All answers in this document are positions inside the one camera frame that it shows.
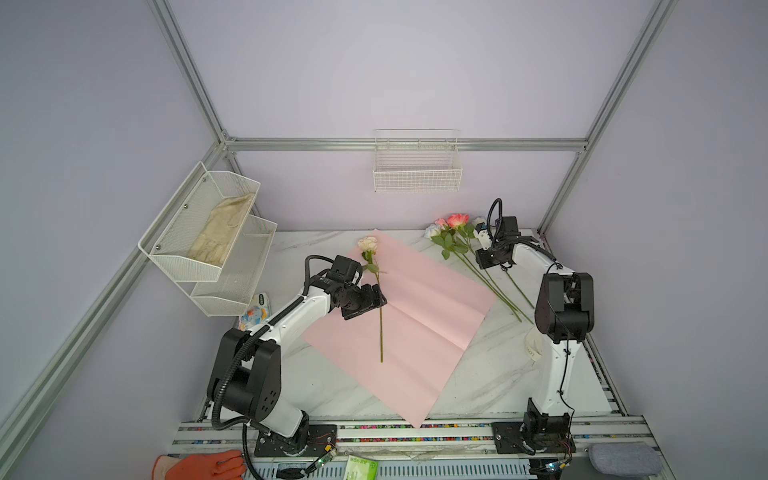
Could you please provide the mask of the red pink fake rose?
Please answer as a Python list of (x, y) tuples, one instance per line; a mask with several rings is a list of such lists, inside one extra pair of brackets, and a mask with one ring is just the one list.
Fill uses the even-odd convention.
[(433, 224), (442, 227), (442, 233), (429, 239), (439, 246), (445, 260), (456, 257), (498, 300), (500, 300), (519, 322), (533, 324), (533, 320), (500, 288), (489, 273), (483, 273), (476, 262), (469, 257), (471, 241), (474, 239), (473, 224), (466, 214), (453, 214), (439, 218)]

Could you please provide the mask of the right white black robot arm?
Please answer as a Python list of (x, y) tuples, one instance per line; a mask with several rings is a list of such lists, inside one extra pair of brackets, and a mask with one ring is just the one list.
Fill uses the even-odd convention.
[(528, 454), (569, 449), (575, 409), (569, 389), (575, 357), (594, 327), (593, 278), (560, 263), (532, 236), (518, 229), (514, 216), (474, 227), (480, 248), (478, 266), (519, 266), (541, 281), (534, 307), (534, 325), (541, 340), (541, 380), (528, 400), (527, 411), (513, 446)]

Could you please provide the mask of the purple pink wrapping paper sheet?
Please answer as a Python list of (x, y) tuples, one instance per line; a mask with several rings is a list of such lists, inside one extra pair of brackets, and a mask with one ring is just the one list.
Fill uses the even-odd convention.
[(304, 340), (407, 423), (427, 419), (496, 297), (485, 286), (375, 230), (381, 310), (332, 312)]

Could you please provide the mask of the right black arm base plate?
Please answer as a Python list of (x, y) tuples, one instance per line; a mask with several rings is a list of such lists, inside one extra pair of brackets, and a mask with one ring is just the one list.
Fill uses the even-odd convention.
[(525, 422), (494, 422), (492, 437), (498, 454), (565, 454), (575, 449), (562, 419), (548, 419), (540, 425)]

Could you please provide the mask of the white mesh shelf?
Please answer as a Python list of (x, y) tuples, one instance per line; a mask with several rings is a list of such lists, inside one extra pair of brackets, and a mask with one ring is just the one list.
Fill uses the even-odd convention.
[(208, 317), (239, 317), (251, 305), (277, 224), (248, 215), (216, 282), (197, 283), (191, 300)]
[(216, 282), (259, 190), (255, 180), (198, 163), (138, 248), (176, 283)]

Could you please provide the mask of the green white label card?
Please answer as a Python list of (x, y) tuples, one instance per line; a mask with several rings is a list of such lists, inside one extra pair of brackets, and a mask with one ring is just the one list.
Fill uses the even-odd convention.
[(344, 471), (344, 480), (375, 480), (379, 464), (377, 461), (350, 455)]

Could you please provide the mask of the white blue fake flower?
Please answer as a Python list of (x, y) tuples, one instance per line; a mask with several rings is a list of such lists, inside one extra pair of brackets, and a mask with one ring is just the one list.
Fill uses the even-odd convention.
[(439, 236), (442, 233), (442, 227), (438, 224), (429, 225), (424, 232), (424, 236), (431, 239), (435, 236)]

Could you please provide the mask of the cream ribbon strip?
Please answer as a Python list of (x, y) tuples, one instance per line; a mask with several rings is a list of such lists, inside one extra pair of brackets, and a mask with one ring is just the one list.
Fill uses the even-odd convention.
[(544, 336), (536, 327), (532, 327), (525, 336), (524, 349), (533, 362), (539, 362), (543, 354)]

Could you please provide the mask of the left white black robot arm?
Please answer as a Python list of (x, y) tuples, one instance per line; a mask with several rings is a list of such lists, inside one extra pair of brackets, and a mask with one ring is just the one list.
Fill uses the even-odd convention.
[(212, 427), (246, 424), (284, 438), (303, 433), (305, 412), (281, 398), (283, 350), (332, 312), (351, 320), (384, 307), (379, 283), (363, 280), (374, 271), (345, 256), (310, 255), (302, 288), (289, 304), (253, 328), (228, 330), (207, 388)]

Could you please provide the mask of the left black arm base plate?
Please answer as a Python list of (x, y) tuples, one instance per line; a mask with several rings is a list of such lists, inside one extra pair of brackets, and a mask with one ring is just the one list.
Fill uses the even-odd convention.
[(252, 452), (257, 458), (266, 457), (319, 457), (337, 443), (338, 427), (334, 424), (308, 424), (300, 427), (294, 436), (285, 437), (275, 432), (260, 434)]

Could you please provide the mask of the upper white mesh shelf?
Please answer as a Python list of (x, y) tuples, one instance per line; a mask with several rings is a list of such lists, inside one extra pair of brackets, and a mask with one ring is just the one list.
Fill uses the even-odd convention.
[(176, 283), (216, 282), (259, 190), (255, 180), (198, 163), (138, 248)]

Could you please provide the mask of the beige cloth in shelf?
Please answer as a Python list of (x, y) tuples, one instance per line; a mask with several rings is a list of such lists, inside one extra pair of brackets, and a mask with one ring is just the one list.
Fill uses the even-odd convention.
[(188, 257), (222, 267), (254, 199), (254, 194), (228, 197), (214, 207), (188, 251)]

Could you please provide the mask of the grey foam pad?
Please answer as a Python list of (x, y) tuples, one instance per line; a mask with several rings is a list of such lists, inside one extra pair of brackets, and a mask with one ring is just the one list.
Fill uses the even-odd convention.
[(645, 443), (602, 443), (589, 447), (592, 466), (600, 473), (623, 478), (655, 476), (663, 465), (658, 453)]

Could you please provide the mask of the lower white mesh shelf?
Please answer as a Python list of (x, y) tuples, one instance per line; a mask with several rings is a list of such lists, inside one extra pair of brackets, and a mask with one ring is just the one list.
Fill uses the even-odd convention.
[(197, 283), (191, 300), (208, 317), (239, 317), (251, 305), (277, 224), (248, 215), (216, 282)]

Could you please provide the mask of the colourful tissue pack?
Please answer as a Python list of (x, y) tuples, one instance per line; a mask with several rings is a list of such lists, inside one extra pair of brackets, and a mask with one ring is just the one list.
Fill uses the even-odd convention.
[(251, 305), (246, 312), (239, 317), (238, 329), (246, 331), (264, 323), (271, 314), (270, 299), (265, 292), (256, 293)]

